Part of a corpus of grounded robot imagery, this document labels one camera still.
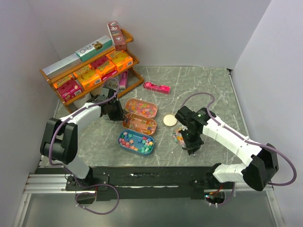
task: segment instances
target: white corner wall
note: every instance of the white corner wall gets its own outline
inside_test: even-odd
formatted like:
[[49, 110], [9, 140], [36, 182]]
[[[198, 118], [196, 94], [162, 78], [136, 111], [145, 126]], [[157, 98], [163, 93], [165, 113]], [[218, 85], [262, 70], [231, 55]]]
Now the white corner wall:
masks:
[[59, 60], [27, 1], [0, 3], [0, 226], [10, 227], [39, 162], [57, 98], [39, 69]]
[[[288, 227], [302, 226], [303, 208], [303, 1], [272, 0], [232, 72], [251, 137], [272, 143], [298, 171], [296, 182], [275, 187]], [[279, 160], [273, 182], [291, 179]]]
[[61, 58], [118, 21], [142, 65], [233, 69], [270, 0], [28, 0]]

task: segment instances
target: colorful candy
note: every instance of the colorful candy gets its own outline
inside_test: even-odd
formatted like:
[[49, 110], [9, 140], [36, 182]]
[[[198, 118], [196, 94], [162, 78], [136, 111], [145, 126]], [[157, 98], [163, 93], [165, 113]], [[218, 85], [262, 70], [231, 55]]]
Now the colorful candy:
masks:
[[142, 138], [136, 138], [136, 140], [133, 140], [130, 139], [132, 137], [132, 134], [125, 135], [123, 133], [118, 139], [120, 146], [141, 152], [142, 154], [147, 154], [152, 151], [153, 142], [150, 138], [143, 136]]
[[144, 115], [145, 117], [152, 118], [156, 113], [156, 108], [154, 106], [138, 103], [136, 101], [129, 102], [125, 109], [128, 112], [132, 112], [134, 114]]

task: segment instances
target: gray marble surface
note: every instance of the gray marble surface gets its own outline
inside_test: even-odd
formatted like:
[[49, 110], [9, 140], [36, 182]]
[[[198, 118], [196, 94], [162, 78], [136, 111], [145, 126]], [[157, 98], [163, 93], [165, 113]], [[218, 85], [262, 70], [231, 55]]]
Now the gray marble surface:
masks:
[[[145, 81], [171, 86], [169, 95], [149, 91], [139, 86], [120, 99], [122, 106], [129, 98], [138, 98], [155, 103], [158, 106], [155, 121], [158, 124], [153, 138], [155, 149], [149, 156], [140, 156], [119, 147], [117, 138], [124, 129], [121, 122], [108, 122], [97, 119], [89, 124], [79, 135], [78, 155], [89, 166], [212, 166], [221, 162], [236, 164], [241, 161], [230, 151], [211, 138], [202, 136], [205, 144], [196, 156], [186, 151], [172, 140], [173, 127], [163, 123], [166, 114], [175, 114], [182, 102], [196, 92], [212, 93], [216, 99], [211, 109], [225, 123], [245, 135], [239, 107], [226, 69], [203, 67], [154, 67], [137, 66], [135, 69]], [[191, 110], [206, 107], [210, 97], [194, 96], [186, 103]], [[63, 106], [57, 112], [57, 118], [68, 115]], [[42, 165], [47, 166], [44, 157]]]

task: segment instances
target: pink box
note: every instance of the pink box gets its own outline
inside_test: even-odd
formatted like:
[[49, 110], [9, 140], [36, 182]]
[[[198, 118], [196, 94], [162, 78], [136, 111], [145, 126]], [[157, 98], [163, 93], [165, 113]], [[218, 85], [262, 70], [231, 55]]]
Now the pink box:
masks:
[[119, 89], [126, 89], [127, 74], [128, 74], [127, 71], [121, 73], [121, 75], [120, 75], [120, 81], [119, 81]]
[[57, 88], [63, 100], [66, 102], [82, 92], [82, 88], [73, 79], [68, 80]]
[[145, 82], [143, 84], [143, 87], [147, 90], [151, 90], [151, 91], [157, 91], [157, 92], [161, 92], [164, 94], [169, 94], [170, 93], [170, 87], [169, 86], [165, 86], [165, 85], [155, 85], [152, 84], [151, 82]]
[[113, 40], [113, 43], [115, 45], [115, 50], [116, 51], [121, 51], [124, 50], [126, 51], [126, 43], [124, 40], [124, 37], [122, 35], [122, 32], [120, 30], [118, 22], [110, 22], [107, 24], [108, 31], [110, 34], [110, 37]]
[[112, 77], [112, 76], [115, 75], [116, 73], [117, 73], [117, 70], [111, 71], [111, 72], [109, 72], [108, 74], [106, 74], [105, 76], [103, 76], [103, 77], [101, 78], [101, 80], [104, 81], [104, 80], [106, 80], [106, 79]]

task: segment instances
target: wooden shelf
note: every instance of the wooden shelf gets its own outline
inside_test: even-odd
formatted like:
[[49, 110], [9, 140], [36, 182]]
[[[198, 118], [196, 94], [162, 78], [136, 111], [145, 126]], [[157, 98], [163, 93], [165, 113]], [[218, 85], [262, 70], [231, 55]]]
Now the wooden shelf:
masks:
[[[138, 63], [139, 63], [139, 62], [137, 61], [137, 59], [133, 59], [133, 64], [132, 64], [131, 66], [127, 67], [125, 70], [123, 70], [123, 71], [121, 71], [121, 72], [117, 72], [115, 75], [113, 75], [113, 76], [111, 76], [111, 77], [109, 77], [109, 78], [113, 78], [113, 77], [118, 76], [120, 73], [129, 70], [130, 68], [132, 68], [134, 65], [136, 65], [136, 64], [138, 64]], [[103, 85], [103, 84], [104, 84], [104, 81], [102, 81], [101, 83], [96, 84], [95, 86], [93, 86], [93, 87], [91, 87], [91, 88], [89, 88], [89, 89], [87, 89], [87, 90], [82, 91], [80, 94], [78, 94], [77, 96], [75, 96], [74, 98], [68, 100], [68, 101], [65, 102], [65, 103], [66, 103], [67, 105], [70, 105], [70, 104], [72, 104], [74, 101], [76, 101], [76, 100], [78, 100], [79, 98], [85, 96], [87, 93], [89, 93], [89, 92], [91, 92], [92, 90], [94, 90], [94, 89], [100, 87], [100, 86]]]
[[[134, 41], [133, 36], [132, 36], [129, 32], [127, 32], [127, 31], [124, 30], [124, 29], [121, 29], [121, 32], [122, 32], [122, 34], [123, 34], [123, 36], [124, 36], [124, 39], [125, 39], [125, 42], [126, 42], [126, 43], [129, 43], [129, 42], [133, 42], [133, 41]], [[133, 68], [134, 65], [136, 65], [136, 64], [139, 63], [139, 59], [138, 59], [136, 56], [134, 56], [134, 55], [129, 51], [127, 45], [126, 45], [126, 49], [127, 49], [127, 50], [126, 50], [125, 52], [128, 53], [128, 55], [132, 57], [132, 59], [133, 59], [133, 64], [132, 64], [131, 66], [129, 66], [128, 68], [126, 68], [125, 70], [123, 70], [123, 71], [121, 71], [121, 72], [117, 72], [115, 75], [111, 76], [110, 78], [116, 77], [116, 76], [119, 75], [120, 73], [122, 73], [122, 72], [124, 72], [124, 71], [126, 71], [126, 70], [129, 70], [130, 72], [132, 72], [132, 74], [133, 74], [135, 77], [138, 78], [138, 82], [136, 82], [135, 84], [131, 85], [130, 87], [127, 87], [125, 90], [123, 90], [122, 92], [120, 92], [120, 93], [118, 94], [118, 97], [121, 97], [121, 96], [125, 95], [127, 92], [131, 91], [132, 89], [134, 89], [135, 87], [137, 87], [138, 85], [140, 85], [140, 84], [142, 84], [142, 83], [144, 82], [144, 78], [143, 78], [141, 75], [139, 75], [139, 74], [134, 70], [134, 68]], [[72, 74], [73, 72], [79, 70], [80, 68], [82, 68], [82, 67], [84, 67], [84, 66], [90, 64], [91, 62], [97, 60], [98, 58], [100, 58], [100, 57], [104, 56], [105, 54], [108, 54], [108, 53], [110, 53], [110, 52], [112, 52], [112, 51], [114, 51], [114, 50], [115, 50], [115, 47], [112, 46], [111, 48], [108, 48], [107, 50], [105, 50], [105, 51], [103, 51], [103, 52], [97, 54], [96, 56], [90, 58], [89, 60], [87, 60], [87, 61], [85, 61], [85, 62], [83, 62], [83, 63], [81, 63], [81, 64], [75, 66], [74, 68], [72, 68], [72, 69], [70, 69], [70, 70], [68, 70], [68, 71], [66, 71], [66, 72], [64, 72], [64, 73], [62, 73], [62, 74], [60, 74], [59, 76], [57, 76], [57, 77], [55, 77], [55, 78], [53, 78], [53, 79], [49, 79], [49, 78], [46, 76], [46, 74], [43, 72], [43, 70], [40, 70], [40, 73], [41, 73], [42, 76], [45, 78], [45, 80], [48, 82], [49, 86], [50, 86], [51, 89], [54, 91], [54, 93], [58, 96], [58, 98], [60, 99], [60, 101], [62, 102], [62, 104], [65, 106], [65, 108], [66, 108], [70, 113], [72, 113], [72, 111], [71, 111], [70, 108], [69, 108], [69, 105], [71, 105], [74, 101], [76, 101], [76, 100], [78, 100], [78, 99], [84, 97], [84, 96], [85, 96], [87, 93], [89, 93], [90, 91], [92, 91], [92, 90], [94, 90], [94, 89], [96, 89], [96, 88], [102, 86], [102, 85], [104, 84], [104, 81], [102, 81], [102, 82], [99, 83], [99, 84], [96, 84], [95, 86], [89, 88], [88, 90], [84, 90], [82, 93], [80, 93], [79, 95], [75, 96], [74, 98], [70, 99], [70, 100], [67, 101], [67, 102], [65, 102], [65, 101], [62, 99], [62, 97], [61, 97], [61, 95], [59, 94], [59, 92], [58, 92], [58, 91], [56, 90], [56, 88], [53, 86], [53, 83], [56, 82], [56, 81], [58, 81], [58, 80], [60, 80], [60, 79], [62, 79], [62, 78], [64, 78], [64, 77], [66, 77], [66, 76], [68, 76], [68, 75], [70, 75], [70, 74]]]
[[[122, 34], [123, 34], [123, 36], [124, 36], [124, 38], [125, 38], [125, 42], [126, 42], [126, 43], [129, 43], [129, 42], [134, 41], [133, 36], [132, 36], [129, 32], [127, 32], [127, 31], [124, 30], [124, 29], [121, 29], [121, 32], [122, 32]], [[66, 72], [60, 74], [59, 76], [57, 76], [57, 77], [51, 79], [51, 80], [50, 80], [50, 83], [53, 84], [54, 82], [56, 82], [56, 81], [62, 79], [63, 77], [66, 77], [66, 76], [72, 74], [73, 72], [75, 72], [75, 71], [81, 69], [82, 67], [84, 67], [84, 66], [90, 64], [91, 62], [97, 60], [98, 58], [102, 57], [103, 55], [108, 54], [108, 53], [110, 53], [110, 52], [112, 52], [112, 51], [114, 51], [114, 50], [115, 50], [115, 47], [114, 47], [114, 46], [112, 46], [111, 48], [106, 49], [105, 51], [103, 51], [103, 52], [97, 54], [96, 56], [94, 56], [94, 57], [88, 59], [87, 61], [81, 63], [80, 65], [77, 65], [77, 66], [75, 66], [74, 68], [72, 68], [72, 69], [70, 69], [70, 70], [67, 70]]]

